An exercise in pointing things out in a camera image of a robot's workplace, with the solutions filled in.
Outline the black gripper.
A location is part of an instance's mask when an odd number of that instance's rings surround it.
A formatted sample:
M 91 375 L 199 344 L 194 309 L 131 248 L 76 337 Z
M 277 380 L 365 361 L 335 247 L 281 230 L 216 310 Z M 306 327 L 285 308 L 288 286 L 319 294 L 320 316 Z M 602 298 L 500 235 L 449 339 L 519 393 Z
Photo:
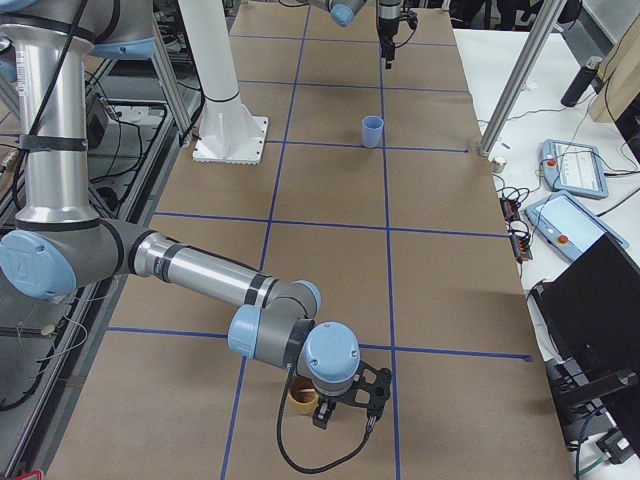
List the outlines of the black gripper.
M 412 10 L 411 1 L 378 0 L 376 2 L 376 30 L 381 46 L 381 58 L 386 61 L 386 69 L 392 68 L 395 59 L 396 43 L 399 26 L 406 22 L 409 29 L 415 32 L 418 27 L 417 14 Z
M 313 415 L 313 425 L 326 429 L 338 403 L 364 409 L 367 414 L 366 429 L 373 429 L 382 418 L 385 405 L 391 396 L 391 370 L 375 369 L 360 361 L 351 385 L 340 394 L 319 392 L 318 406 Z

